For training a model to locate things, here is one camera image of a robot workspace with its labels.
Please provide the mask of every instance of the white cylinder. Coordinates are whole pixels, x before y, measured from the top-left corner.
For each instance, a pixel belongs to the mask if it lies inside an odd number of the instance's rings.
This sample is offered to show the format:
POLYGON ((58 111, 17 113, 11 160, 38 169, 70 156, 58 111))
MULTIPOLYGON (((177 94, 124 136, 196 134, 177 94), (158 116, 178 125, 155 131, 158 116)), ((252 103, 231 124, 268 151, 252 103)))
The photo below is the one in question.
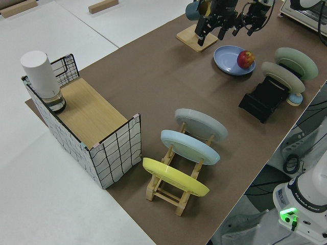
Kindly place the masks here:
POLYGON ((60 87, 46 53, 30 51, 24 54, 20 63, 31 81, 34 91, 42 99, 56 96, 60 87))

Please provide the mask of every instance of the black cable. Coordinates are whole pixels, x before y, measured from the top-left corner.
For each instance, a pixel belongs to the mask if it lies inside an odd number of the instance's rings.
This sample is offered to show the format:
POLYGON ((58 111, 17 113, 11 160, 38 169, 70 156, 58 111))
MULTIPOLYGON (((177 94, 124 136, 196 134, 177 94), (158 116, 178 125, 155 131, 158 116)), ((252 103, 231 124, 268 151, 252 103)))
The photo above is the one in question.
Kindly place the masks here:
POLYGON ((271 182, 266 182, 266 183, 256 184, 256 186, 270 185, 270 184, 281 184, 281 183, 285 183, 285 182, 288 182, 288 181, 289 181, 289 180, 271 181, 271 182))
POLYGON ((250 194, 250 193, 244 193, 244 195, 267 195, 267 194, 272 194, 272 191, 268 193, 261 193, 261 194, 250 194))
POLYGON ((299 124, 297 124, 293 129, 296 129, 297 127, 299 127, 301 124, 303 124, 306 120, 310 119, 311 117, 313 117, 314 115, 318 114, 319 112, 323 111, 324 109, 326 109, 327 107, 322 108, 320 111, 312 114, 311 116, 309 116, 308 118, 304 119, 302 122, 300 122, 299 124))
POLYGON ((317 103, 317 104, 309 105, 308 107, 318 106, 318 105, 321 105, 321 104, 326 103, 326 102, 327 102, 327 100, 323 101, 323 102, 320 102, 320 103, 317 103))
POLYGON ((302 153, 302 155, 298 156, 296 154, 290 154, 286 161, 283 164, 283 171, 287 174, 295 174, 296 172, 298 172, 300 165, 302 163, 302 173, 304 173, 304 164, 305 162, 302 160, 302 158, 313 149, 313 147, 319 143, 323 138, 325 138, 327 135, 327 133, 325 133, 317 142, 315 142, 309 149, 307 149, 304 153, 302 153), (292 162, 290 162, 291 160, 295 160, 296 162, 293 162, 294 165, 289 165, 290 163, 292 164, 292 162))
POLYGON ((284 239, 288 238, 290 235, 292 235, 292 232, 291 232, 290 234, 288 234, 287 236, 283 237, 282 239, 280 239, 280 240, 274 242, 272 245, 275 245, 275 244, 277 244, 277 243, 283 241, 284 239))
POLYGON ((319 21, 318 21, 318 34, 319 34, 319 39, 321 40, 321 42, 327 46, 327 41, 324 39, 324 37, 321 34, 321 21, 322 21, 322 16, 323 16, 323 9, 325 7, 325 2, 321 1, 321 9, 320 9, 320 15, 319 15, 319 21))
MULTIPOLYGON (((276 0, 274 0, 274 2, 272 3, 271 10, 270 10, 270 14, 269 14, 268 19, 266 20, 266 22, 262 25, 262 27, 260 27, 260 28, 257 29, 257 30, 254 30, 253 32, 258 32, 258 31, 260 31, 260 30, 261 30, 263 27, 265 27, 265 25, 268 23, 268 21, 269 21, 269 19, 270 19, 270 17, 271 17, 272 11, 274 10, 275 2, 276 2, 276 0)), ((244 27, 245 29, 247 29, 248 31, 252 31, 252 30, 249 29, 248 27, 246 27, 246 23, 244 22, 244 17, 243 17, 243 16, 244 16, 244 9, 245 9, 245 7, 246 7, 247 5, 251 5, 251 4, 255 4, 255 3, 257 3, 257 2, 247 2, 247 3, 243 6, 243 9, 242 9, 242 12, 241 12, 241 20, 242 20, 243 27, 244 27)))
POLYGON ((325 107, 323 107, 323 108, 319 108, 319 109, 306 110, 306 111, 319 111, 319 110, 321 110, 321 109, 325 109, 325 107))
POLYGON ((257 186, 257 185, 254 184, 254 183, 252 183, 252 185, 253 185, 253 186, 250 186, 250 187, 256 187, 256 188, 258 188, 259 190, 262 190, 262 191, 265 191, 265 192, 269 193, 269 191, 267 191, 267 190, 265 190, 265 189, 263 189, 263 188, 257 186))
POLYGON ((290 154, 283 164, 283 171, 289 175, 295 174, 300 169, 300 158, 296 154, 290 154))
POLYGON ((312 148, 319 143, 319 141, 321 141, 325 136, 327 135, 327 133, 325 133, 316 143, 314 143, 309 149, 307 149, 299 158, 301 159, 302 157, 304 157, 309 151, 312 150, 312 148))

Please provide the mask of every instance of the storage box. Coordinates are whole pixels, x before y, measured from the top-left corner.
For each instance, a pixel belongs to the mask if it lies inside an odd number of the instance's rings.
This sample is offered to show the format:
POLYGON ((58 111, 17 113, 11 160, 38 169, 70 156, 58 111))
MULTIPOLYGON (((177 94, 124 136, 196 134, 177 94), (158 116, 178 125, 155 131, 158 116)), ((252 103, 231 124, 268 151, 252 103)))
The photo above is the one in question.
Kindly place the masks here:
POLYGON ((53 113, 27 76, 25 87, 51 133, 105 189, 141 160, 141 116, 124 118, 79 76, 72 54, 51 65, 67 103, 62 113, 53 113))

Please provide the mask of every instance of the wooden block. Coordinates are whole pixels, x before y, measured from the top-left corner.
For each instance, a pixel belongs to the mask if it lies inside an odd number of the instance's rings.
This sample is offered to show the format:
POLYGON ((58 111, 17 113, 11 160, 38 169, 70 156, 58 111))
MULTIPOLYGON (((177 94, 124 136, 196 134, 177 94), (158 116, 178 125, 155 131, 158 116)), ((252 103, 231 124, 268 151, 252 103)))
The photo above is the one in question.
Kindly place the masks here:
POLYGON ((95 14, 95 13, 98 13, 99 11, 110 8, 110 7, 115 6, 117 4, 118 4, 118 0, 104 0, 102 2, 99 2, 97 4, 89 6, 88 11, 91 14, 95 14))
POLYGON ((58 117, 89 149, 127 122, 83 78, 66 84, 61 92, 66 108, 58 117))
POLYGON ((184 31, 181 31, 176 35, 177 39, 194 49, 196 52, 202 52, 217 42, 218 38, 209 33, 204 40, 203 46, 198 45, 198 37, 194 33, 195 27, 196 24, 186 28, 184 31))
POLYGON ((20 4, 16 4, 14 6, 10 6, 8 8, 0 10, 0 14, 4 18, 8 18, 10 16, 13 16, 15 14, 21 13, 25 10, 34 8, 37 6, 36 0, 26 0, 20 4))

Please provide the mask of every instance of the plate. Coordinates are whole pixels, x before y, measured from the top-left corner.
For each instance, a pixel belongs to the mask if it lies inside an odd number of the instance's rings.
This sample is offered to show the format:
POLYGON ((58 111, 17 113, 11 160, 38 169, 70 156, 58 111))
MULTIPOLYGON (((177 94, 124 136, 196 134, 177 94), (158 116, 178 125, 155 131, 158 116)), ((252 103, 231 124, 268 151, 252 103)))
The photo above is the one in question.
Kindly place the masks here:
POLYGON ((209 192, 208 187, 191 176, 151 158, 143 158, 143 167, 163 181, 198 197, 203 197, 209 192))
POLYGON ((261 65, 261 70, 265 76, 270 76, 288 87, 289 93, 302 93, 306 89, 296 75, 275 63, 265 61, 261 65))
POLYGON ((175 119, 179 125, 186 123, 185 130, 204 140, 214 135, 213 141, 220 141, 227 137, 227 129, 217 120, 202 112, 191 109, 177 109, 175 119))
POLYGON ((217 48, 214 52, 216 65, 222 71, 235 76, 242 76, 252 72, 255 68, 255 61, 247 69, 240 68, 239 65, 237 65, 237 57, 243 50, 244 49, 240 47, 232 45, 217 48))
POLYGON ((311 80, 318 76, 318 67, 309 56, 290 47, 280 47, 275 52, 276 64, 283 64, 300 75, 300 79, 311 80))
POLYGON ((204 165, 214 165, 220 160, 219 154, 210 146, 180 132, 162 130, 161 141, 167 148, 173 146, 173 152, 193 162, 204 160, 204 165))

